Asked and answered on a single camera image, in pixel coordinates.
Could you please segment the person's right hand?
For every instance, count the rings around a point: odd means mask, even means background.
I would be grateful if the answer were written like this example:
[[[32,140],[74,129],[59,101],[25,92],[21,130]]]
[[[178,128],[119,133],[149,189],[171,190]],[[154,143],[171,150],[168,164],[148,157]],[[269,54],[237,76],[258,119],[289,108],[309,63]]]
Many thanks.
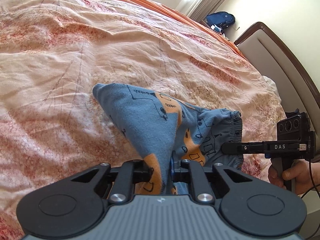
[[[305,160],[297,160],[294,166],[282,173],[281,177],[278,176],[274,166],[271,165],[268,169],[268,179],[271,184],[282,188],[285,188],[284,181],[295,180],[295,193],[297,195],[303,194],[313,187],[309,171],[309,162]]]

